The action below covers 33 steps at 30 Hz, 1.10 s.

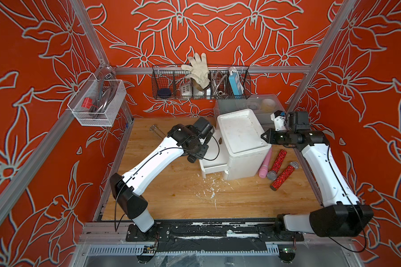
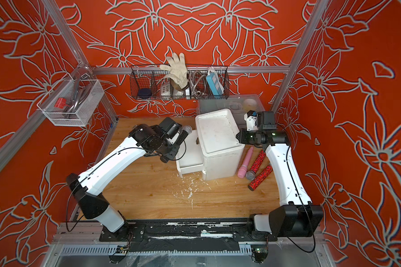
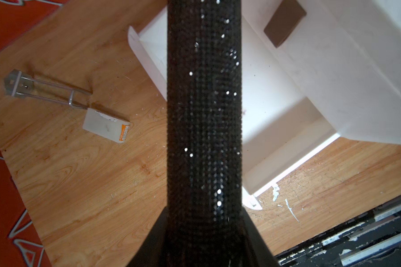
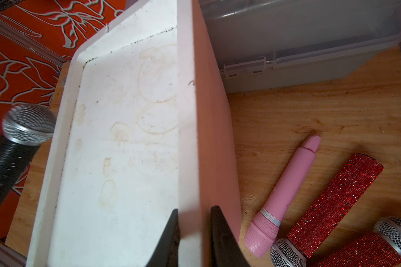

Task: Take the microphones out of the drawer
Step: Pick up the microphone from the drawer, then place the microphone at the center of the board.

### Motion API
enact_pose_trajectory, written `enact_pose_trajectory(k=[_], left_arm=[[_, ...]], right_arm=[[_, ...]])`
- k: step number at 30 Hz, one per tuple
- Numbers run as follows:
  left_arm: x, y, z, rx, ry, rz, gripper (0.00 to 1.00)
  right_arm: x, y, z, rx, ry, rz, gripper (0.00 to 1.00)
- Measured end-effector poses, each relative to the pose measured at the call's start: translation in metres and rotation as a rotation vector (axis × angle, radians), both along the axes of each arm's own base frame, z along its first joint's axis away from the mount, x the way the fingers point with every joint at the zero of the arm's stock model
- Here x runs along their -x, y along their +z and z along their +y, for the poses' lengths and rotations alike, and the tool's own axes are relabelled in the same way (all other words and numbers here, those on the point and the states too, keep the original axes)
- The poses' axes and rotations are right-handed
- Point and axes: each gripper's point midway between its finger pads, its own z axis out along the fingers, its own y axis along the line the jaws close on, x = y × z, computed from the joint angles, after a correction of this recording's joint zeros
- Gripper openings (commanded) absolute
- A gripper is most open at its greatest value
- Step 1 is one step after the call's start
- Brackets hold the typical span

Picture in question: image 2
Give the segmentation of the white drawer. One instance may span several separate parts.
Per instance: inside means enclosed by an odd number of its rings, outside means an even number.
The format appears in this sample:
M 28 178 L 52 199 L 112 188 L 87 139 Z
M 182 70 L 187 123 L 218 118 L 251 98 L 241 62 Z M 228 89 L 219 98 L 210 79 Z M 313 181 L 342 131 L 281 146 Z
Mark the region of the white drawer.
M 181 144 L 177 153 L 176 166 L 180 178 L 183 178 L 185 174 L 204 170 L 203 154 L 197 130 L 193 130 Z

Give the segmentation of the white drawer cabinet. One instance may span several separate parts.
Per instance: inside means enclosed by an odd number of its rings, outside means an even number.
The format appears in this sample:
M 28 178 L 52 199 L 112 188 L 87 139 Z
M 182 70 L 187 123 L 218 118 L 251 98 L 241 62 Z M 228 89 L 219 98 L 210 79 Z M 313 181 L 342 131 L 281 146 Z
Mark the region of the white drawer cabinet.
M 203 179 L 234 176 L 245 145 L 236 138 L 239 128 L 231 110 L 221 109 L 196 116 L 196 129 L 203 156 Z

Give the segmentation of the pink microphone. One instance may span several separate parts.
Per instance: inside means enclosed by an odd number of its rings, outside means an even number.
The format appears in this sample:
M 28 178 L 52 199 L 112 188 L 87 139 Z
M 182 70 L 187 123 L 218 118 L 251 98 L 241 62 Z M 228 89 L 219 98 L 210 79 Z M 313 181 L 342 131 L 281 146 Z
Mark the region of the pink microphone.
M 238 169 L 237 176 L 241 179 L 246 176 L 246 173 L 248 171 L 248 165 L 251 161 L 253 152 L 254 152 L 254 148 L 253 147 L 249 148 L 241 166 Z

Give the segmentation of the red glitter microphone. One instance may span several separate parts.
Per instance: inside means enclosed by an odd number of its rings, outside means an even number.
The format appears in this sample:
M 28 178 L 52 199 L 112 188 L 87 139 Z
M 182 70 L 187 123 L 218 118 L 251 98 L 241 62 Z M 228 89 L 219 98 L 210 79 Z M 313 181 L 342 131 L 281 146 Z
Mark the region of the red glitter microphone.
M 271 165 L 268 165 L 257 177 L 255 177 L 248 185 L 251 191 L 255 191 L 258 186 L 273 172 Z
M 257 156 L 256 160 L 252 164 L 251 168 L 246 172 L 246 179 L 249 181 L 252 181 L 256 177 L 256 173 L 259 170 L 261 164 L 263 163 L 264 159 L 266 157 L 266 153 L 264 151 L 261 151 L 259 155 Z

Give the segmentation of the black glitter microphone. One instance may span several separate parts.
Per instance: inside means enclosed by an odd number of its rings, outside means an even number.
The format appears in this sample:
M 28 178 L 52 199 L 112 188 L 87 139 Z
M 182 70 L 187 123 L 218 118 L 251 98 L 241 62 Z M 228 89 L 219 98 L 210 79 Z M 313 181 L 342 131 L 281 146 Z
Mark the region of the black glitter microphone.
M 188 126 L 188 125 L 183 126 L 179 130 L 178 138 L 174 144 L 180 146 L 185 141 L 185 139 L 188 137 L 188 135 L 192 133 L 192 131 L 193 131 L 193 129 L 191 126 Z

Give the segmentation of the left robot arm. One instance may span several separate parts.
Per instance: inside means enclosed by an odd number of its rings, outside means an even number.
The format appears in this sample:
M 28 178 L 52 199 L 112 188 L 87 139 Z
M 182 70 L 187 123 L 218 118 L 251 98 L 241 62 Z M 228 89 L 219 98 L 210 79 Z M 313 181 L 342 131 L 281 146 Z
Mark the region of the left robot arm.
M 107 185 L 130 164 L 147 156 L 158 156 L 163 163 L 177 160 L 177 153 L 192 133 L 190 126 L 166 118 L 158 125 L 140 124 L 128 137 L 93 167 L 66 178 L 83 215 L 100 222 L 112 234 L 129 234 L 127 220 L 103 196 Z

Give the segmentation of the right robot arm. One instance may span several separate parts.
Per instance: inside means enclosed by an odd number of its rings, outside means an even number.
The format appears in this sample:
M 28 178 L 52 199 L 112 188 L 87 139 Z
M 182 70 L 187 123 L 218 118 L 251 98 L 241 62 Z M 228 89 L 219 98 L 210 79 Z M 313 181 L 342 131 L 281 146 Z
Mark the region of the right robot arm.
M 247 131 L 236 135 L 242 144 L 261 146 L 272 167 L 279 193 L 280 206 L 269 214 L 252 217 L 257 232 L 269 233 L 275 238 L 302 238 L 313 236 L 324 212 L 314 205 L 297 173 L 291 142 L 284 131 Z

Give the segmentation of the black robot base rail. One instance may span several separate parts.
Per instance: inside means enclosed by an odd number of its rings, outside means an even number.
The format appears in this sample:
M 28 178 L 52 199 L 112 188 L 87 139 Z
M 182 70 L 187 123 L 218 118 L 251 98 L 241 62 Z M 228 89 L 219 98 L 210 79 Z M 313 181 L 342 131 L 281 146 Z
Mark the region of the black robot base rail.
M 236 252 L 240 245 L 265 246 L 274 234 L 255 230 L 251 218 L 128 220 L 115 233 L 102 228 L 99 241 L 130 242 L 130 252 Z

